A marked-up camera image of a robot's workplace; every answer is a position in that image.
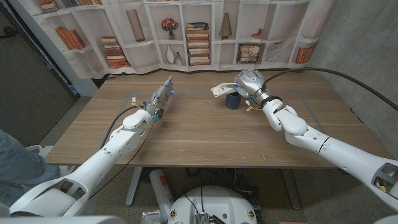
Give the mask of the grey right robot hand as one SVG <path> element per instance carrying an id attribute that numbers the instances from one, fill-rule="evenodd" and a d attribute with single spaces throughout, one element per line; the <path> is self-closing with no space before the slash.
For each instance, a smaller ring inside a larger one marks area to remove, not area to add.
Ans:
<path id="1" fill-rule="evenodd" d="M 244 97 L 250 98 L 259 104 L 264 106 L 266 100 L 271 97 L 269 91 L 263 87 L 265 79 L 263 75 L 251 68 L 243 68 L 234 78 L 236 84 L 236 91 Z"/>

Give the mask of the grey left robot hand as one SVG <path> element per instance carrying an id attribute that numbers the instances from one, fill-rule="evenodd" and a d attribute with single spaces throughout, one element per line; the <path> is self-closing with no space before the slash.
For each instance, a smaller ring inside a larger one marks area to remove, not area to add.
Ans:
<path id="1" fill-rule="evenodd" d="M 164 109 L 169 98 L 174 94 L 173 87 L 173 76 L 169 76 L 168 79 L 161 85 L 152 95 L 152 98 L 146 105 L 146 111 L 151 115 L 155 115 L 155 112 L 159 109 Z"/>

